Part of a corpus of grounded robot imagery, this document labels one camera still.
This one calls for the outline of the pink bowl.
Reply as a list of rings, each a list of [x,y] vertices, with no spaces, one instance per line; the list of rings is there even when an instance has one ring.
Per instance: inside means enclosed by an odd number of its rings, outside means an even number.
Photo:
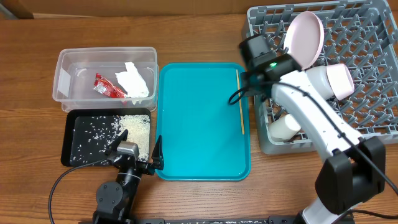
[[[354,92],[354,83],[348,67],[343,64],[326,66],[326,75],[334,96],[342,100]]]

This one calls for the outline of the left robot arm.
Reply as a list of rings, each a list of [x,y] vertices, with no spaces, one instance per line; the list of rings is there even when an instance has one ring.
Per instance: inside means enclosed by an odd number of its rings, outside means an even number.
[[[133,223],[130,217],[137,188],[143,175],[154,175],[164,169],[162,136],[157,138],[152,152],[152,162],[138,160],[139,147],[127,141],[124,130],[107,148],[106,160],[118,169],[115,181],[105,182],[96,191],[96,211],[93,223]]]

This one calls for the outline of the pile of rice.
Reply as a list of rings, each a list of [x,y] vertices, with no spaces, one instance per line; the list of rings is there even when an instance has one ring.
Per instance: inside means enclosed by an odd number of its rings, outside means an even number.
[[[139,147],[139,161],[147,161],[150,146],[150,118],[148,115],[79,116],[73,128],[70,164],[80,166],[106,158],[107,147],[124,130],[127,141]]]

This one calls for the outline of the white tissue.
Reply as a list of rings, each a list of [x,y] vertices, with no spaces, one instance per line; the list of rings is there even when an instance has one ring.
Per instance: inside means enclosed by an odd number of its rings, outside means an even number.
[[[133,62],[126,62],[125,68],[126,71],[116,72],[115,75],[118,84],[126,92],[126,98],[132,100],[134,105],[138,101],[148,100],[149,89],[135,64]]]

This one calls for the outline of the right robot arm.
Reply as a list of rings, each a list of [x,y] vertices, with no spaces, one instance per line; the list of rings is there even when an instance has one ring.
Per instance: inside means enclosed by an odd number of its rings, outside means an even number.
[[[244,95],[272,98],[291,114],[313,141],[323,161],[315,181],[316,200],[292,223],[338,223],[356,213],[358,204],[385,189],[386,149],[377,138],[366,139],[327,103],[354,90],[344,64],[305,71],[289,54],[261,50],[243,54]]]

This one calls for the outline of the large pink plate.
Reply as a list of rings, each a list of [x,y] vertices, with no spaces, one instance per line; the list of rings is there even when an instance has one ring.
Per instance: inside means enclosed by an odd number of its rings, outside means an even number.
[[[321,20],[312,12],[305,11],[297,15],[289,25],[284,49],[303,69],[311,67],[321,53],[324,30]]]

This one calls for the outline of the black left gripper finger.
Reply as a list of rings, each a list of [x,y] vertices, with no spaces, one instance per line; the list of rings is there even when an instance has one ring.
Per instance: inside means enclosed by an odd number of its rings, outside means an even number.
[[[155,170],[163,170],[164,169],[164,157],[162,152],[162,136],[159,135],[154,150],[152,152],[152,166]]]
[[[112,152],[116,152],[118,146],[122,141],[127,140],[128,130],[125,129],[107,148],[107,154],[111,154]]]

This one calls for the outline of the red snack wrapper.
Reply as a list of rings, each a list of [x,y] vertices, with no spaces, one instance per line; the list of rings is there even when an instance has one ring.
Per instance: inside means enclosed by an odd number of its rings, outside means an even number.
[[[113,85],[107,78],[96,73],[93,89],[110,98],[126,98],[127,94],[122,89]]]

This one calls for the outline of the white plastic cup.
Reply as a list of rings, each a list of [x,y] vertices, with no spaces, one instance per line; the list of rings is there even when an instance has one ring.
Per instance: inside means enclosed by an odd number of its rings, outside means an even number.
[[[269,134],[273,141],[286,142],[301,130],[301,125],[291,114],[287,114],[269,125]]]

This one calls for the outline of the grey bowl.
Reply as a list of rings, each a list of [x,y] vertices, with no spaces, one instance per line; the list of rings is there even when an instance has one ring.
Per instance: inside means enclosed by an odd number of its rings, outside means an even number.
[[[327,100],[334,96],[333,90],[331,89],[328,81],[326,66],[317,66],[305,71],[313,87],[322,96],[323,99]]]

